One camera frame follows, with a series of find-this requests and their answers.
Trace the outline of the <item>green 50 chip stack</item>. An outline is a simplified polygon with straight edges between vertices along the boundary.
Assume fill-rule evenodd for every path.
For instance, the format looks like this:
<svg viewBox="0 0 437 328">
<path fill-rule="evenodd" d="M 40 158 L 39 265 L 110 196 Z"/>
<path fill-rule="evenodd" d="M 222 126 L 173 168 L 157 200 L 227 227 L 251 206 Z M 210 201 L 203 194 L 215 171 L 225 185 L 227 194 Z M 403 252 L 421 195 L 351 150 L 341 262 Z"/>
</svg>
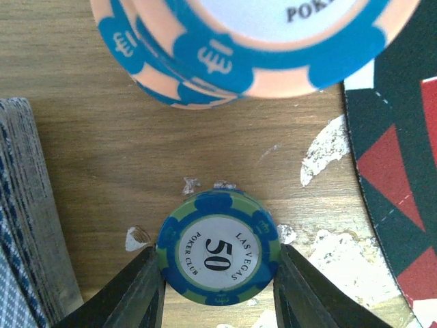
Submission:
<svg viewBox="0 0 437 328">
<path fill-rule="evenodd" d="M 280 248 L 270 213 L 232 189 L 188 198 L 165 219 L 156 243 L 165 281 L 183 297 L 211 306 L 259 294 L 277 273 Z"/>
</svg>

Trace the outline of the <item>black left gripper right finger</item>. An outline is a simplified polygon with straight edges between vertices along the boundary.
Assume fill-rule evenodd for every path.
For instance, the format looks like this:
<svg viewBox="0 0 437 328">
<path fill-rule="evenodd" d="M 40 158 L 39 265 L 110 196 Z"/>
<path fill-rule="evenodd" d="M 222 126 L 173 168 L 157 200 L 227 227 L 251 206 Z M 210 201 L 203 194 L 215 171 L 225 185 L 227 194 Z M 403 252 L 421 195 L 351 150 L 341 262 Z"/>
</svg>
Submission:
<svg viewBox="0 0 437 328">
<path fill-rule="evenodd" d="M 278 327 L 388 327 L 344 294 L 291 245 L 282 244 L 273 281 Z"/>
</svg>

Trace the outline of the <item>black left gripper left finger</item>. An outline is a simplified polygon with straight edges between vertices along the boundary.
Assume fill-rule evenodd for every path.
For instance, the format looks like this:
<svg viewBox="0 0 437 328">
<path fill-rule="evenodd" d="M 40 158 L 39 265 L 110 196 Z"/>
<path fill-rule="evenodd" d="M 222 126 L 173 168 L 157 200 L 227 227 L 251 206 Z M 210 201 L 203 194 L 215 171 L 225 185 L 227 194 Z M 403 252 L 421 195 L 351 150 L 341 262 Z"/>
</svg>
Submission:
<svg viewBox="0 0 437 328">
<path fill-rule="evenodd" d="M 100 292 L 56 327 L 161 327 L 165 281 L 154 247 L 146 247 Z"/>
</svg>

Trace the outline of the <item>playing card deck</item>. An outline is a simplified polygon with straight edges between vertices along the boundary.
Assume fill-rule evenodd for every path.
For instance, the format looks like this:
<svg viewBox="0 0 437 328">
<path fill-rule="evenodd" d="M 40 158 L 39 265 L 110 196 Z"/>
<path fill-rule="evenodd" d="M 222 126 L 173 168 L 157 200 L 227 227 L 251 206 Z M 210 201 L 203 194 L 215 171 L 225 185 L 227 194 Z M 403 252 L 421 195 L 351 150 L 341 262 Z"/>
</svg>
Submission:
<svg viewBox="0 0 437 328">
<path fill-rule="evenodd" d="M 83 299 L 26 98 L 1 99 L 1 326 L 54 327 Z"/>
</svg>

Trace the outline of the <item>blue 10 chip stack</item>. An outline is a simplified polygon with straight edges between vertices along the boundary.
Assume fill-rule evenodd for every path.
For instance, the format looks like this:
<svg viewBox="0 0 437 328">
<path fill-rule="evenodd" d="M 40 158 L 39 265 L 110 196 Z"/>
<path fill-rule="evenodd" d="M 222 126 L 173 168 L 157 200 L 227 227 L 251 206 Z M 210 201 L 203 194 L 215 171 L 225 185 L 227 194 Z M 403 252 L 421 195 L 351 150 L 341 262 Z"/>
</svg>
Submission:
<svg viewBox="0 0 437 328">
<path fill-rule="evenodd" d="M 291 98 L 343 81 L 397 37 L 418 1 L 92 1 L 115 60 L 181 109 Z"/>
</svg>

